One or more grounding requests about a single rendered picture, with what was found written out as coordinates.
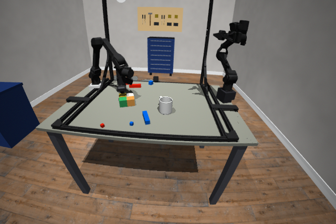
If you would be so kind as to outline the green cube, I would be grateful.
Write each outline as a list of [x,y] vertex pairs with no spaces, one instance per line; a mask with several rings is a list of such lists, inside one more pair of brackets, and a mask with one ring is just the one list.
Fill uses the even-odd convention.
[[119,98],[120,107],[127,107],[127,97],[120,97]]

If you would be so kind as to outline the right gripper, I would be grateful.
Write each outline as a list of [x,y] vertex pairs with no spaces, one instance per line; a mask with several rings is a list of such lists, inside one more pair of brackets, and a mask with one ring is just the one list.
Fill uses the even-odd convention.
[[124,85],[125,76],[117,76],[117,92],[124,93],[126,91],[126,84]]

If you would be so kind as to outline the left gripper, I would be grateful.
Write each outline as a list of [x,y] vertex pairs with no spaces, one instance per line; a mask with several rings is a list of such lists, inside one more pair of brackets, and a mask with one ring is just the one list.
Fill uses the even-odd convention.
[[213,36],[215,36],[218,40],[226,39],[227,41],[238,44],[241,41],[242,33],[237,31],[229,31],[226,33],[225,30],[219,30],[219,33],[215,33]]

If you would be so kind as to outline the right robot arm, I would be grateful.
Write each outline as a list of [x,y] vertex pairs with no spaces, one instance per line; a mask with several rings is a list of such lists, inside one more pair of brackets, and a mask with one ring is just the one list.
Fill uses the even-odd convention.
[[133,79],[131,78],[134,75],[134,71],[131,69],[131,67],[128,67],[125,58],[116,52],[113,46],[109,43],[109,40],[107,38],[101,37],[91,39],[91,46],[93,47],[93,63],[89,73],[89,78],[91,78],[92,81],[91,85],[99,85],[101,82],[99,78],[99,76],[101,76],[99,58],[102,45],[112,58],[112,62],[115,65],[113,68],[116,69],[117,76],[125,76],[124,84],[132,85]]

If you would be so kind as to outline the orange cube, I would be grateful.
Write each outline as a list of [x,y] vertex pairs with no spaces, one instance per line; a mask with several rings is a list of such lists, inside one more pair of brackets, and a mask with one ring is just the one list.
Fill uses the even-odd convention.
[[134,96],[127,97],[127,105],[128,106],[135,106]]

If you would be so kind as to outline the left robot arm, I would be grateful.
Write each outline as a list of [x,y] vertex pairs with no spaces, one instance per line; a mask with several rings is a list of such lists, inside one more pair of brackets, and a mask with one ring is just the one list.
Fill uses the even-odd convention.
[[[247,31],[248,31],[248,25],[249,25],[249,21],[247,20],[240,20],[239,22],[233,22],[230,23],[230,31],[237,31],[237,32],[241,32],[242,36],[241,36],[241,43],[240,45],[245,45],[246,44],[246,40],[247,40]],[[244,31],[244,32],[243,32]],[[228,50],[227,48],[232,45],[233,42],[230,41],[225,41],[223,44],[221,44],[220,48],[217,50],[216,53],[216,57],[219,61],[221,61],[223,68],[225,70],[225,76],[223,78],[223,87],[222,89],[226,92],[231,92],[232,87],[233,87],[233,83],[236,83],[238,76],[235,70],[232,70],[228,61],[227,61],[227,55],[228,55]],[[226,49],[226,52],[220,52],[222,49]]]

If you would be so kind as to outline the grey mug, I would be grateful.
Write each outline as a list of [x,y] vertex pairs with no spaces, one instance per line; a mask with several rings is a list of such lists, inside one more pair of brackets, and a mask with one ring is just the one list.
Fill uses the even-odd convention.
[[172,103],[173,99],[170,97],[162,97],[159,99],[159,112],[164,115],[172,113]]

